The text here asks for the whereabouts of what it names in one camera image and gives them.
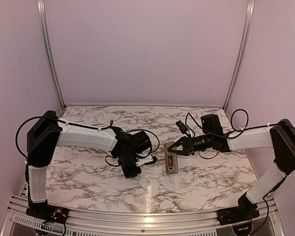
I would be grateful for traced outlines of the grey remote control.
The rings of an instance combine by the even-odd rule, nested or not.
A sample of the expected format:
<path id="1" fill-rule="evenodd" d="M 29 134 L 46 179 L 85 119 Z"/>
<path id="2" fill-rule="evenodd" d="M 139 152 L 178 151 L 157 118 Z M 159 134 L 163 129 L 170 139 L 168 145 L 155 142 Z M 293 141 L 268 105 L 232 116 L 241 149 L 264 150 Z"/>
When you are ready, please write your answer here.
<path id="1" fill-rule="evenodd" d="M 177 154 L 173 152 L 169 152 L 168 148 L 174 142 L 166 142 L 164 144 L 164 155 L 165 155 L 165 170 L 166 174 L 172 175 L 178 173 L 178 161 L 177 161 Z"/>

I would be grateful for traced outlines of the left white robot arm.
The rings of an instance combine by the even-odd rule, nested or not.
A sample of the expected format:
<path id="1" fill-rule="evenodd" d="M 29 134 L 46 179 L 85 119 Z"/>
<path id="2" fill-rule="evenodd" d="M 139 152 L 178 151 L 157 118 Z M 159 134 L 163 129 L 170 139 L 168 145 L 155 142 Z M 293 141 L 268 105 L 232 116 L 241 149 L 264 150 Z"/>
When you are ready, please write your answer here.
<path id="1" fill-rule="evenodd" d="M 29 202 L 33 211 L 42 219 L 52 215 L 52 207 L 47 204 L 46 175 L 56 147 L 75 146 L 108 151 L 118 160 L 126 178 L 141 173 L 140 166 L 154 164 L 152 154 L 142 156 L 152 150 L 152 143 L 145 131 L 136 134 L 124 132 L 120 127 L 88 126 L 71 123 L 57 118 L 54 111 L 47 111 L 27 133 Z"/>

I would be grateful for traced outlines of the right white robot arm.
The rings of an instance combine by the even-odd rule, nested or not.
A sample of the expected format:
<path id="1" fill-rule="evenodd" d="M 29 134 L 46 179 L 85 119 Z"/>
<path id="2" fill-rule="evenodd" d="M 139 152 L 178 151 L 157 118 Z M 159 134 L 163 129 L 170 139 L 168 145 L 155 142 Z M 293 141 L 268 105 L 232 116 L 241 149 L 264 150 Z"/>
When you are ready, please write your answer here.
<path id="1" fill-rule="evenodd" d="M 275 124 L 223 132 L 219 116 L 216 114 L 201 117 L 203 135 L 192 137 L 187 125 L 176 122 L 183 137 L 167 147 L 167 151 L 189 156 L 197 151 L 212 148 L 217 152 L 231 152 L 239 149 L 272 148 L 275 159 L 271 167 L 238 200 L 234 216 L 244 220 L 253 212 L 253 205 L 275 191 L 295 170 L 295 127 L 288 119 Z"/>

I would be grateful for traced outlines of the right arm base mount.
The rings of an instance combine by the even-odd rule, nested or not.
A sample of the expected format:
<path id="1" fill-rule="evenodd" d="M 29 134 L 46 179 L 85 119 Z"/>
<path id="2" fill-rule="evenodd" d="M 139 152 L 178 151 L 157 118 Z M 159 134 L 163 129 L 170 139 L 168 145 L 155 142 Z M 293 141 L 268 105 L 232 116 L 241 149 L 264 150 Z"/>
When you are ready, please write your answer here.
<path id="1" fill-rule="evenodd" d="M 242 221 L 249 221 L 260 216 L 256 207 L 249 211 L 240 210 L 238 206 L 224 208 L 217 211 L 217 220 L 220 225 L 228 225 Z"/>

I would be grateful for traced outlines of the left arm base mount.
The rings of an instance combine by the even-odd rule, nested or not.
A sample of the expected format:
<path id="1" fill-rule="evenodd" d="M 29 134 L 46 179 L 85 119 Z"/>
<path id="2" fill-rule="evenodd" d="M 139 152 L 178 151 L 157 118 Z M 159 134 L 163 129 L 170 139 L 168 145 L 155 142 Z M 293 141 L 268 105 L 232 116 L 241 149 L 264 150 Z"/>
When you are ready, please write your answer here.
<path id="1" fill-rule="evenodd" d="M 26 215 L 44 220 L 64 224 L 67 221 L 68 209 L 64 207 L 48 205 L 47 207 L 32 209 L 27 208 Z"/>

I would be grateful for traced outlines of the front aluminium rail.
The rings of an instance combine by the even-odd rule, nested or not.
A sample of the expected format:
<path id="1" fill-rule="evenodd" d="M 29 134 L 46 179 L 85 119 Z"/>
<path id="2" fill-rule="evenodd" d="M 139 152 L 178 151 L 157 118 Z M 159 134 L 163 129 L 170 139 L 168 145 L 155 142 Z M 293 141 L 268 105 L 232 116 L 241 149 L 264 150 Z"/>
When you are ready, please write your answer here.
<path id="1" fill-rule="evenodd" d="M 66 225 L 26 215 L 28 200 L 13 195 L 9 201 L 1 236 L 234 236 L 249 230 L 255 236 L 284 236 L 285 230 L 275 205 L 269 198 L 259 202 L 259 217 L 221 225 L 217 210 L 175 213 L 126 213 L 69 208 Z"/>

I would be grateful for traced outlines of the right aluminium frame post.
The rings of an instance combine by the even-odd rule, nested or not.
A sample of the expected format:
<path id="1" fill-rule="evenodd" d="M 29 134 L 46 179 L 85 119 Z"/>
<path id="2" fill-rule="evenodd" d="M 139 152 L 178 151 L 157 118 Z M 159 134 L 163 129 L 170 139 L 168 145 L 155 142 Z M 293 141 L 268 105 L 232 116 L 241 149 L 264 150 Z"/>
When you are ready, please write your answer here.
<path id="1" fill-rule="evenodd" d="M 241 71 L 241 67 L 243 64 L 243 60 L 244 60 L 244 56 L 248 47 L 248 43 L 249 43 L 249 38 L 250 38 L 250 33 L 251 33 L 251 28 L 252 28 L 252 21 L 253 21 L 253 14 L 254 14 L 254 8 L 255 8 L 255 1 L 254 0 L 248 0 L 247 1 L 247 7 L 246 7 L 246 13 L 245 13 L 245 19 L 244 19 L 244 25 L 243 25 L 243 31 L 242 31 L 242 36 L 241 36 L 241 40 L 240 40 L 240 44 L 239 44 L 239 50 L 238 50 L 238 54 L 237 54 L 237 58 L 236 58 L 236 63 L 233 69 L 233 73 L 232 73 L 232 78 L 231 78 L 231 82 L 228 88 L 228 92 L 224 101 L 224 105 L 223 105 L 223 110 L 227 111 L 235 89 L 236 89 L 236 85 L 238 83 L 239 80 L 239 75 L 240 75 L 240 71 Z"/>

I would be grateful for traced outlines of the aluminium frame post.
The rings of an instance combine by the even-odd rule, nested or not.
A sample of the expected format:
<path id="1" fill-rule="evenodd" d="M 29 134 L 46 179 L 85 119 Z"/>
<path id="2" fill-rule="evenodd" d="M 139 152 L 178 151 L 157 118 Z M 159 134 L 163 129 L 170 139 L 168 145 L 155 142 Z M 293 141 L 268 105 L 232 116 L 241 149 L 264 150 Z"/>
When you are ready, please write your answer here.
<path id="1" fill-rule="evenodd" d="M 48 32 L 48 23 L 47 23 L 46 9 L 45 9 L 45 1 L 38 0 L 37 7 L 38 7 L 38 14 L 39 14 L 39 18 L 40 18 L 43 43 L 44 43 L 44 47 L 45 47 L 45 51 L 46 51 L 49 70 L 51 73 L 51 77 L 52 77 L 53 85 L 55 88 L 56 97 L 59 102 L 59 106 L 63 110 L 66 108 L 66 105 L 64 102 L 61 88 L 60 88 L 60 83 L 59 83 L 59 79 L 58 79 L 58 75 L 57 75 L 57 71 L 56 71 L 56 66 L 55 66 L 55 62 L 54 62 L 54 57 L 53 57 L 53 53 L 52 53 L 52 47 L 51 47 L 51 42 L 50 42 L 50 37 L 49 37 L 49 32 Z"/>
<path id="2" fill-rule="evenodd" d="M 236 85 L 238 83 L 239 80 L 239 75 L 240 75 L 240 71 L 241 71 L 241 67 L 243 64 L 243 60 L 244 60 L 244 56 L 248 47 L 248 43 L 249 43 L 249 38 L 250 38 L 250 33 L 251 33 L 251 28 L 252 28 L 252 21 L 253 21 L 253 14 L 254 14 L 254 8 L 255 8 L 255 1 L 254 0 L 248 0 L 247 1 L 247 7 L 246 7 L 246 13 L 245 13 L 245 19 L 244 19 L 244 25 L 243 25 L 243 31 L 242 31 L 242 36 L 241 36 L 241 40 L 240 40 L 240 44 L 239 44 L 239 50 L 238 50 L 238 54 L 237 54 L 237 58 L 236 58 L 236 63 L 233 69 L 233 73 L 232 73 L 232 78 L 231 78 L 231 82 L 228 88 L 228 92 L 224 101 L 224 105 L 223 105 L 223 110 L 227 111 L 235 89 L 236 89 Z"/>

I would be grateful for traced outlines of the left aluminium frame post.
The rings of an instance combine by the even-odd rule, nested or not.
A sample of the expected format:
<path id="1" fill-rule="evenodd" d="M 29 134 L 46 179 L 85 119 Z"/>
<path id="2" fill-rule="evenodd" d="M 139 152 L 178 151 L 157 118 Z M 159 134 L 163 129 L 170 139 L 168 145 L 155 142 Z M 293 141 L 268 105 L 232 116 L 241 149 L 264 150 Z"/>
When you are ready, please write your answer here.
<path id="1" fill-rule="evenodd" d="M 60 83 L 59 83 L 59 79 L 58 79 L 58 75 L 57 75 L 57 71 L 56 71 L 56 66 L 55 66 L 55 62 L 54 62 L 54 57 L 53 57 L 53 53 L 52 53 L 52 47 L 51 47 L 51 42 L 50 42 L 50 37 L 49 37 L 49 32 L 48 32 L 48 23 L 47 23 L 46 9 L 45 9 L 45 1 L 38 0 L 37 7 L 38 7 L 38 14 L 39 14 L 39 18 L 40 18 L 43 43 L 44 43 L 44 47 L 45 47 L 45 51 L 46 51 L 49 70 L 51 73 L 51 77 L 52 77 L 53 85 L 55 88 L 56 97 L 59 102 L 59 106 L 63 110 L 66 108 L 66 105 L 64 102 L 61 88 L 60 88 Z"/>

